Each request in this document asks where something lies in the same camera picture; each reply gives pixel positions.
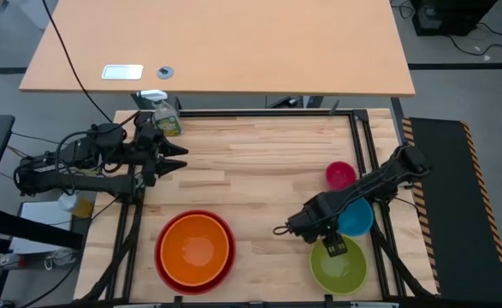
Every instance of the wooden tabletop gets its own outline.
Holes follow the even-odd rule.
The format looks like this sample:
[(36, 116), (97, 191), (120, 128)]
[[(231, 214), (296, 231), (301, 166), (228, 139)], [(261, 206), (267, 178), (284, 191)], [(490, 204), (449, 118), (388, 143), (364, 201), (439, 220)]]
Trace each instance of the wooden tabletop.
[[(387, 0), (60, 0), (53, 18), (91, 92), (414, 94)], [(107, 64), (145, 68), (102, 80)], [(81, 91), (51, 26), (20, 89)]]
[[(119, 111), (115, 121), (132, 113)], [(369, 118), (378, 159), (383, 163), (398, 144), (390, 110), (369, 110)], [(132, 125), (124, 128), (128, 136), (133, 135)], [(177, 157), (186, 160), (188, 166), (165, 175), (155, 187), (146, 190), (131, 302), (173, 300), (175, 291), (156, 272), (155, 241), (169, 219), (192, 209), (210, 210), (228, 222), (236, 238), (237, 256), (232, 272), (217, 289), (186, 296), (185, 301), (323, 300), (325, 291), (310, 273), (311, 245), (290, 234), (274, 236), (272, 228), (298, 212), (310, 197), (327, 189), (324, 170), (329, 163), (343, 160), (357, 169), (347, 117), (186, 118), (183, 128), (182, 136), (169, 139), (189, 149), (189, 155)], [(412, 202), (408, 191), (401, 190), (399, 196)], [(111, 200), (109, 195), (99, 194), (95, 211)], [(119, 204), (111, 206), (91, 225), (76, 299), (91, 289), (111, 259), (120, 208)], [(126, 232), (133, 212), (128, 216)], [(391, 218), (400, 257), (423, 286), (434, 292), (416, 210), (394, 200)], [(357, 237), (356, 241), (368, 263), (367, 280), (353, 295), (334, 297), (380, 299), (370, 236)], [(394, 293), (391, 265), (385, 259)], [(116, 286), (118, 295), (124, 272), (123, 264)]]

